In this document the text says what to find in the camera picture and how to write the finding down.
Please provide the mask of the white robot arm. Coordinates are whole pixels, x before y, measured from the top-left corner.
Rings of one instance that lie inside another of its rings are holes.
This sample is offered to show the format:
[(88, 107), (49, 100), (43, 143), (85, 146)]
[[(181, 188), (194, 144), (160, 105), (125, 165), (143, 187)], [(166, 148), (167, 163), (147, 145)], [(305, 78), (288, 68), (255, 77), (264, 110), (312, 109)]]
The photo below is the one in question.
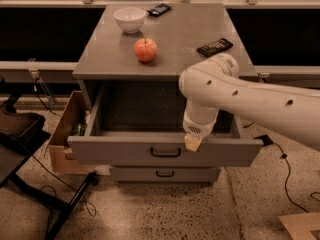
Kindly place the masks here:
[(211, 134), (223, 110), (320, 150), (320, 91), (241, 80), (237, 61), (220, 53), (179, 77), (187, 99), (183, 128), (189, 150)]

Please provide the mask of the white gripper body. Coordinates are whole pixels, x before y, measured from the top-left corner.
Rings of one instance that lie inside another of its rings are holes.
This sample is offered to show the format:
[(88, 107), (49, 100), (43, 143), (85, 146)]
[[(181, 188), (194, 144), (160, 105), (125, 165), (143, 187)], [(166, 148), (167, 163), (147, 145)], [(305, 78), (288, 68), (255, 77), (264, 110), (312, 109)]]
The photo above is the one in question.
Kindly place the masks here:
[(205, 138), (211, 134), (217, 120), (217, 114), (214, 114), (208, 122), (198, 123), (192, 119), (187, 113), (184, 113), (183, 129), (187, 134), (195, 137)]

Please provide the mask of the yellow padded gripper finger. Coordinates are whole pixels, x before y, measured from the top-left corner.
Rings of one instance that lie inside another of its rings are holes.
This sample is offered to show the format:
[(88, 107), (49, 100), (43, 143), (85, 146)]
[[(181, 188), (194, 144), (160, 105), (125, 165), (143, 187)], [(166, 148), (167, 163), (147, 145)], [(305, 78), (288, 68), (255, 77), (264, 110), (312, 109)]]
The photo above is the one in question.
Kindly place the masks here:
[(201, 145), (202, 138), (187, 133), (184, 137), (184, 142), (187, 150), (196, 152)]

